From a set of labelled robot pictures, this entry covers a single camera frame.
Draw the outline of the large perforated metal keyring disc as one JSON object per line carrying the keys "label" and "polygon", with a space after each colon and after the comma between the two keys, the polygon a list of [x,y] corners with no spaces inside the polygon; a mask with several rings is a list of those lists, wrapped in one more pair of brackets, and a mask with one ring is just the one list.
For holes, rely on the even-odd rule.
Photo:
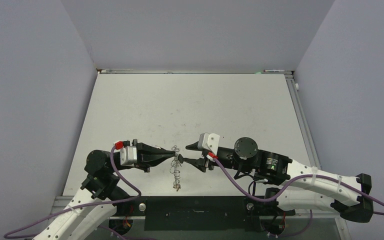
{"label": "large perforated metal keyring disc", "polygon": [[181,162],[179,160],[180,149],[177,147],[177,145],[174,145],[171,148],[171,150],[174,151],[174,153],[175,153],[174,158],[173,158],[173,160],[171,161],[171,164],[170,164],[170,173],[174,177],[174,181],[173,181],[173,186],[172,187],[178,192],[181,189],[181,183],[180,183],[180,179],[181,179],[180,173],[181,173],[181,171],[180,171],[180,167],[182,165],[181,165]]}

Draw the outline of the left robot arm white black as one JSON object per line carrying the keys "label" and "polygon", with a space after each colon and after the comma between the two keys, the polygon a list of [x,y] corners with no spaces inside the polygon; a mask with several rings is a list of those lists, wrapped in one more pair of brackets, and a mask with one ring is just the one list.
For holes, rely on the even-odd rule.
{"label": "left robot arm white black", "polygon": [[129,202],[141,196],[140,190],[127,181],[122,170],[150,172],[162,162],[176,157],[173,150],[142,142],[117,141],[110,151],[93,150],[86,158],[86,179],[71,201],[35,240],[84,240],[110,216],[123,215]]}

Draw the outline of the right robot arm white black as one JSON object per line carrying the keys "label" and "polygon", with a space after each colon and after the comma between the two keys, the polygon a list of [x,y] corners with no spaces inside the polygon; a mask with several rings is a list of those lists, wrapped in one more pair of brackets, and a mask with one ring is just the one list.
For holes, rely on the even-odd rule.
{"label": "right robot arm white black", "polygon": [[187,150],[201,152],[198,159],[178,156],[201,172],[214,167],[232,169],[237,180],[251,175],[255,183],[270,185],[262,200],[269,214],[279,210],[320,210],[339,213],[345,220],[368,223],[373,214],[370,175],[343,176],[300,163],[288,156],[261,150],[250,137],[241,137],[233,148],[221,147],[220,136],[203,133],[200,139],[186,146]]}

